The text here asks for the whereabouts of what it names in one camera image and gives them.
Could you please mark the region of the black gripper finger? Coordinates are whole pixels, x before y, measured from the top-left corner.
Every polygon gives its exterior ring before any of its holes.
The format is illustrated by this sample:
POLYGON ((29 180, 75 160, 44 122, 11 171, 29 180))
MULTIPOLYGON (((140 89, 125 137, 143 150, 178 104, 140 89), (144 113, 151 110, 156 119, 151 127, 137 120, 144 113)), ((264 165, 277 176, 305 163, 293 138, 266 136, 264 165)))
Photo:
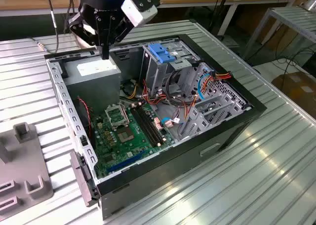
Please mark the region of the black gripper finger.
POLYGON ((123 38, 131 31, 131 22, 124 15, 121 19, 112 16, 110 18, 108 34, 106 35, 105 59, 109 58, 110 47, 116 43, 121 42, 123 38))
POLYGON ((95 34, 87 31, 83 26, 83 18, 78 12, 68 19, 70 31, 85 41, 90 46, 96 46, 99 50, 100 56, 103 60, 106 59, 106 46, 101 41, 99 34, 95 31, 95 34))

